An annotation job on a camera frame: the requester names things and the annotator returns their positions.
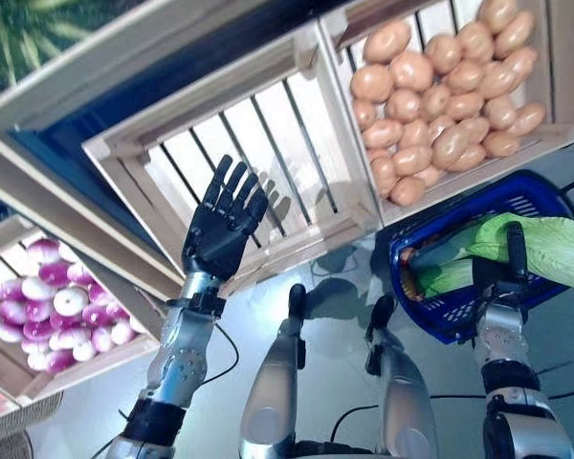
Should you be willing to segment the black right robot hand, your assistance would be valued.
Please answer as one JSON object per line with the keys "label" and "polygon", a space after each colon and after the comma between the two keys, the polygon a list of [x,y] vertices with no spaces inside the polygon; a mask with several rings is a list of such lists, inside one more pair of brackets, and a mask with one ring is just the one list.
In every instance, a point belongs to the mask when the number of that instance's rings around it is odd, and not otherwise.
{"label": "black right robot hand", "polygon": [[475,290],[483,298],[518,301],[528,287],[525,237],[519,222],[504,226],[503,243],[474,242],[469,248]]}

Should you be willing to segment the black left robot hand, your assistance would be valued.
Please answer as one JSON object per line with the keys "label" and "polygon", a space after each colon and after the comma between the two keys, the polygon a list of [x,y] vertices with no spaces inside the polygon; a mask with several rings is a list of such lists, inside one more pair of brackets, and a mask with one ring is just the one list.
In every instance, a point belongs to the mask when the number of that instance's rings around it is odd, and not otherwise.
{"label": "black left robot hand", "polygon": [[257,183],[243,162],[221,158],[188,227],[182,250],[187,274],[207,273],[223,282],[235,275],[269,205]]}

